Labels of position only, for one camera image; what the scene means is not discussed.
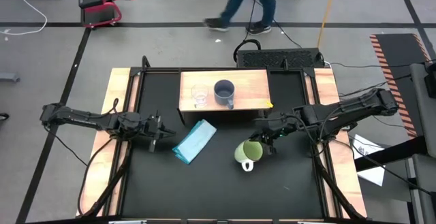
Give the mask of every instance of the blue mug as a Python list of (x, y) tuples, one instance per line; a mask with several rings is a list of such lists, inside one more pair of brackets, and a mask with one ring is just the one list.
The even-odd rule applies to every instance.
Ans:
[(213, 88), (215, 93), (215, 101), (219, 105), (227, 106), (233, 109), (234, 85), (229, 80), (220, 80)]

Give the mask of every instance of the person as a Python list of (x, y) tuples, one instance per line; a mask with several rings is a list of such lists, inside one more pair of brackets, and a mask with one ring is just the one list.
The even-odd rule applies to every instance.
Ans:
[[(264, 15), (262, 20), (250, 24), (247, 27), (247, 31), (251, 35), (259, 35), (262, 33), (269, 33), (271, 31), (271, 24), (274, 20), (275, 13), (275, 0), (259, 0), (264, 9)], [(219, 18), (207, 18), (204, 19), (204, 24), (212, 30), (228, 31), (230, 20), (238, 11), (239, 6), (243, 0), (229, 0), (224, 11)]]

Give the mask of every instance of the black line on floor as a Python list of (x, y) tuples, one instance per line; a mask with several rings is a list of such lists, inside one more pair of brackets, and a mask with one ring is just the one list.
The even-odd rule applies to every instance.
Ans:
[[(80, 61), (82, 60), (84, 49), (87, 45), (88, 39), (89, 39), (89, 33), (91, 32), (90, 29), (85, 29), (83, 33), (82, 40), (80, 41), (79, 47), (77, 49), (76, 57), (74, 58), (74, 62), (72, 65), (71, 70), (69, 71), (69, 76), (67, 79), (67, 82), (65, 83), (65, 87), (62, 92), (61, 100), (60, 102), (63, 104), (67, 103), (69, 94), (71, 92), (71, 88), (73, 86), (74, 78), (76, 77), (77, 70), (80, 65)], [(38, 159), (38, 163), (36, 165), (35, 171), (33, 173), (32, 179), (29, 184), (29, 188), (27, 189), (25, 198), (22, 202), (20, 212), (18, 213), (16, 223), (25, 223), (27, 216), (29, 215), (30, 208), (32, 206), (33, 198), (35, 197), (36, 191), (38, 189), (38, 186), (40, 184), (40, 180), (42, 177), (42, 174), (44, 172), (44, 168), (46, 167), (46, 163), (48, 160), (48, 156), (50, 154), (50, 151), (53, 146), (53, 142), (55, 140), (55, 137), (53, 135), (56, 135), (58, 127), (52, 126), (50, 128), (50, 132), (53, 134), (48, 134), (46, 138), (46, 142), (44, 143), (44, 147), (42, 148), (42, 152), (40, 155), (40, 158)]]
[[(43, 22), (0, 22), (0, 27), (42, 27)], [(47, 22), (46, 27), (83, 27), (80, 22)]]
[(412, 5), (410, 0), (404, 0), (404, 3), (406, 5), (407, 9), (409, 10), (409, 13), (410, 13), (412, 20), (414, 20), (416, 28), (420, 34), (420, 37), (422, 39), (422, 42), (423, 42), (425, 48), (427, 49), (427, 52), (430, 55), (430, 58), (436, 59), (436, 53), (435, 53), (435, 50), (433, 49), (433, 45), (431, 44), (430, 39), (424, 30), (423, 24), (421, 24), (421, 21), (418, 17), (418, 14), (415, 11), (414, 6)]
[[(320, 28), (321, 22), (279, 22), (281, 27)], [(0, 27), (41, 27), (42, 22), (0, 22)], [(233, 22), (230, 27), (246, 27), (248, 22)], [(78, 22), (52, 22), (47, 27), (83, 27)], [(205, 27), (203, 22), (118, 22), (114, 27), (131, 28), (175, 28), (175, 27)], [(415, 29), (415, 23), (363, 23), (363, 22), (328, 22), (326, 28), (348, 29)], [(422, 27), (436, 28), (436, 23), (424, 23)]]
[(79, 48), (77, 49), (76, 57), (74, 58), (73, 65), (71, 66), (71, 69), (69, 71), (67, 82), (65, 83), (65, 87), (63, 88), (63, 92), (60, 100), (62, 104), (67, 103), (69, 94), (71, 93), (74, 79), (76, 78), (77, 70), (79, 69), (80, 62), (83, 57), (83, 52), (85, 47), (87, 46), (90, 33), (91, 33), (91, 29), (87, 28), (84, 30), (82, 41), (80, 41)]

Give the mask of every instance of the hazard stripe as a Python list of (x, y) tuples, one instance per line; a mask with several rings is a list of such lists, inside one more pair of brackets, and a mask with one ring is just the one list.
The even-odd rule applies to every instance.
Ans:
[(387, 69), (387, 68), (381, 68), (381, 70), (385, 73), (385, 74), (392, 74), (391, 72), (390, 72), (390, 69)]
[(394, 96), (394, 99), (395, 99), (395, 101), (397, 101), (397, 102), (403, 102), (403, 103), (404, 103), (404, 101), (403, 101), (403, 99), (401, 99), (401, 97), (396, 97), (396, 96)]
[(416, 34), (414, 34), (414, 36), (415, 36), (415, 38), (416, 38), (417, 43), (418, 43), (418, 44), (420, 45), (420, 47), (421, 47), (421, 51), (422, 51), (422, 53), (423, 53), (423, 55), (424, 55), (426, 61), (430, 61), (430, 57), (429, 57), (429, 55), (427, 54), (427, 51), (425, 50), (424, 46), (422, 45), (422, 43), (421, 43), (421, 39), (420, 39)]
[(394, 79), (394, 76), (392, 76), (391, 74), (387, 74), (385, 72), (383, 72), (383, 73), (384, 73), (384, 77), (385, 78), (392, 78), (392, 79)]
[(391, 91), (398, 91), (396, 86), (393, 86), (391, 84), (388, 84), (388, 87)]
[(401, 116), (401, 115), (400, 115), (400, 117), (401, 117), (401, 120), (402, 120), (402, 121), (411, 122), (411, 119), (410, 119), (409, 117), (407, 117), (407, 116)]
[(398, 110), (398, 112), (400, 113), (400, 115), (409, 116), (409, 113), (406, 110)]
[(392, 72), (390, 71), (389, 64), (387, 60), (385, 59), (382, 47), (380, 46), (380, 43), (377, 39), (376, 35), (370, 35), (371, 44), (373, 45), (375, 55), (377, 56), (377, 59), (380, 64), (381, 71), (383, 72), (383, 75), (385, 79), (387, 80), (388, 87), (390, 89), (390, 92), (394, 96), (395, 101), (398, 103), (399, 109), (398, 112), (400, 114), (401, 120), (403, 121), (403, 126), (407, 130), (407, 134), (410, 139), (413, 139), (416, 137), (416, 131), (415, 127), (411, 122), (409, 112), (407, 111), (407, 108), (404, 104), (404, 101), (401, 97), (401, 94), (399, 92), (398, 86), (396, 85), (396, 82), (394, 80), (394, 76), (392, 75)]

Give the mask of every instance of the white cable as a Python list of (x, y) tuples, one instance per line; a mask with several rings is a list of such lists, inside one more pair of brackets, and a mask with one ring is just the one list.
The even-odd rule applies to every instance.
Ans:
[(332, 65), (328, 61), (324, 61), (324, 63), (327, 64), (330, 69), (332, 69)]
[(17, 35), (26, 35), (26, 34), (30, 34), (30, 33), (39, 33), (40, 31), (42, 31), (42, 29), (44, 29), (44, 27), (46, 27), (46, 25), (47, 25), (47, 16), (45, 16), (43, 13), (41, 13), (37, 8), (35, 8), (35, 7), (33, 7), (29, 2), (27, 2), (26, 0), (23, 0), (28, 6), (30, 6), (32, 9), (34, 9), (36, 12), (38, 12), (38, 13), (40, 13), (43, 17), (44, 17), (44, 19), (45, 19), (45, 22), (44, 22), (44, 24), (42, 25), (42, 27), (40, 28), (40, 29), (38, 29), (38, 30), (36, 30), (36, 31), (30, 31), (30, 32), (26, 32), (26, 33), (8, 33), (7, 31), (0, 31), (0, 33), (2, 33), (2, 34), (6, 34), (6, 35), (15, 35), (15, 36), (17, 36)]

